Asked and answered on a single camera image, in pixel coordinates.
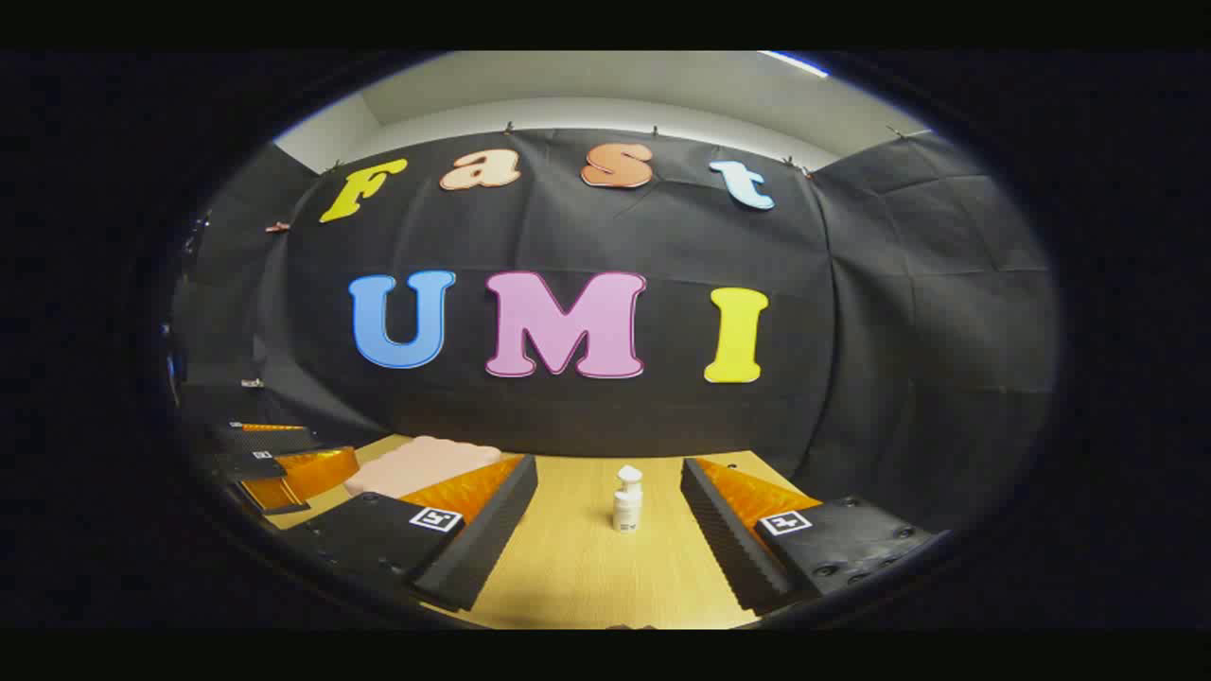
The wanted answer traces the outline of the pink suitcase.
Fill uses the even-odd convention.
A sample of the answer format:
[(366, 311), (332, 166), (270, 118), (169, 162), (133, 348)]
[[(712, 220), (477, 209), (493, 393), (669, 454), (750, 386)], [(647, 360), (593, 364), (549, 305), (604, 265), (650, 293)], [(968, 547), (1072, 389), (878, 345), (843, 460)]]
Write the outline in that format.
[(431, 436), (381, 453), (360, 467), (344, 483), (349, 496), (377, 493), (402, 498), (434, 483), (453, 479), (503, 460), (503, 452), (490, 445), (455, 443)]

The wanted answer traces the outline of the ceiling light strip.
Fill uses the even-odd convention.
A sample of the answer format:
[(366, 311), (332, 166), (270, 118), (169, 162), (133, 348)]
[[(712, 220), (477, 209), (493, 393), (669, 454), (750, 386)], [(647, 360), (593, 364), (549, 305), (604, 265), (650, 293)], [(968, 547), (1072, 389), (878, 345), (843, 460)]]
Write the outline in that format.
[(761, 55), (765, 56), (767, 58), (773, 58), (773, 61), (777, 61), (779, 63), (784, 63), (786, 65), (793, 65), (793, 68), (800, 71), (813, 74), (814, 78), (821, 78), (822, 80), (826, 80), (831, 76), (830, 71), (826, 71), (825, 69), (820, 68), (820, 65), (814, 65), (808, 61), (802, 61), (799, 57), (794, 57), (788, 53), (782, 53), (770, 50), (761, 50)]

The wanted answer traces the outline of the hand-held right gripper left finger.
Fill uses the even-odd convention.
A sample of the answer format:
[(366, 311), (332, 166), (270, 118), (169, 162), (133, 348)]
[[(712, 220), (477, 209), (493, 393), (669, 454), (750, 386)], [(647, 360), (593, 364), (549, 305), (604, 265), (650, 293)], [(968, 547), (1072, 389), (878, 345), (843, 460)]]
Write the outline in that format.
[(517, 456), (402, 498), (360, 493), (282, 538), (381, 599), (471, 610), (536, 483), (534, 457)]

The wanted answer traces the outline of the white pump bottle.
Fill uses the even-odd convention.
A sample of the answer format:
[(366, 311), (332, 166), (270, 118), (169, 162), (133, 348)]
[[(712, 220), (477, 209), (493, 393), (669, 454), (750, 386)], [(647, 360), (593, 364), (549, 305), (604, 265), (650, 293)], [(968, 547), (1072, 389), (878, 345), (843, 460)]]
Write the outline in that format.
[(624, 465), (616, 474), (619, 488), (614, 492), (612, 514), (613, 530), (619, 533), (633, 533), (639, 530), (641, 505), (643, 505), (643, 474), (633, 465)]

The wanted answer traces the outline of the black backdrop cloth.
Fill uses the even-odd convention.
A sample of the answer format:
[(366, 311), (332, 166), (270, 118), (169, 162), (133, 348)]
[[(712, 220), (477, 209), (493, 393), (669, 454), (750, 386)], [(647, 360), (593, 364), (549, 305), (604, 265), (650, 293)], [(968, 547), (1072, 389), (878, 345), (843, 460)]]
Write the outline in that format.
[(926, 530), (1018, 479), (1060, 357), (1011, 194), (908, 135), (805, 174), (667, 135), (463, 135), (315, 174), (277, 149), (199, 230), (195, 422), (534, 454), (752, 451)]

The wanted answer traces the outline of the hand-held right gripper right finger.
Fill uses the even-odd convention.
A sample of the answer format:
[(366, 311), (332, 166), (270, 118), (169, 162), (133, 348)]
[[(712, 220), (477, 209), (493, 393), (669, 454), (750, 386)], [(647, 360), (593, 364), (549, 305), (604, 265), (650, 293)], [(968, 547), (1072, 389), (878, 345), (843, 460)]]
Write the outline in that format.
[(817, 500), (736, 468), (688, 458), (681, 491), (744, 610), (823, 599), (939, 539), (873, 500)]

